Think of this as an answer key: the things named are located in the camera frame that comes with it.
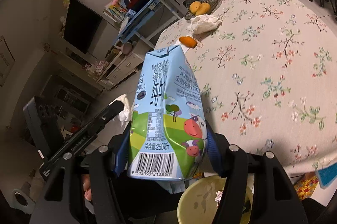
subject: blue desk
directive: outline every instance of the blue desk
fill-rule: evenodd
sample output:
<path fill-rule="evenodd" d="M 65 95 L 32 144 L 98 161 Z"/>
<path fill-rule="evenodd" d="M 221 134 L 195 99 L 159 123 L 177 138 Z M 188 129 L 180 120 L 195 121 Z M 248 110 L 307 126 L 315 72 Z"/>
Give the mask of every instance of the blue desk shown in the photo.
<path fill-rule="evenodd" d="M 144 26 L 162 6 L 169 9 L 173 14 L 173 17 L 161 25 L 158 29 L 156 29 L 147 38 L 143 37 L 140 33 L 138 33 L 138 30 Z M 169 24 L 179 19 L 181 19 L 181 17 L 170 6 L 168 6 L 164 0 L 150 0 L 124 27 L 117 38 L 115 38 L 113 41 L 112 46 L 115 45 L 118 40 L 126 43 L 133 35 L 136 35 L 151 48 L 154 48 L 154 45 L 149 40 L 158 34 L 161 30 L 166 28 Z"/>

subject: blue milk carton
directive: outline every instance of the blue milk carton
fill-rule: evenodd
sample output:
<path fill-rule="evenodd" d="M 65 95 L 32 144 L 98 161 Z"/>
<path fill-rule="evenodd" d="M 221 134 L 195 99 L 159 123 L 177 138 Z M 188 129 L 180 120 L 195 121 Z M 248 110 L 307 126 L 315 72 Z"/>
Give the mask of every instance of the blue milk carton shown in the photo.
<path fill-rule="evenodd" d="M 147 53 L 132 114 L 128 175 L 188 178 L 203 156 L 206 136 L 200 90 L 182 48 Z"/>

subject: human hand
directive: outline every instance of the human hand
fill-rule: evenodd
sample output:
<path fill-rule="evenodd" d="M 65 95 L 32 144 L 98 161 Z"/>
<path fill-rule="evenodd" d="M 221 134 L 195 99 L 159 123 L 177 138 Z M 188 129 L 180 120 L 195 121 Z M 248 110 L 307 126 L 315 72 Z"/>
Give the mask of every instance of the human hand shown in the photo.
<path fill-rule="evenodd" d="M 91 195 L 91 187 L 90 187 L 90 177 L 88 174 L 82 175 L 83 179 L 83 191 L 84 197 L 86 200 L 91 201 L 92 200 L 92 195 Z"/>

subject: barcode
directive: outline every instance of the barcode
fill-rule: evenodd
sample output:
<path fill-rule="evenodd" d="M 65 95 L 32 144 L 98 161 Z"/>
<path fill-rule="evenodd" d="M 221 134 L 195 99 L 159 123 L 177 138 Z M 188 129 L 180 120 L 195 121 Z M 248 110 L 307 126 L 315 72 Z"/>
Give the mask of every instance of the barcode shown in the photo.
<path fill-rule="evenodd" d="M 172 174 L 174 153 L 140 153 L 136 172 Z"/>

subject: stack of books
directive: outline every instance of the stack of books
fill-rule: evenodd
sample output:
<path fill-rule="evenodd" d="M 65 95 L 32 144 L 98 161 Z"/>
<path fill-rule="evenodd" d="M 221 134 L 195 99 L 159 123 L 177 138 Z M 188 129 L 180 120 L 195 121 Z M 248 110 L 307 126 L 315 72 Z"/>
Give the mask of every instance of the stack of books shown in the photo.
<path fill-rule="evenodd" d="M 110 2 L 105 6 L 103 13 L 114 22 L 121 23 L 127 13 L 127 9 L 123 7 L 122 3 L 112 5 L 112 2 Z"/>

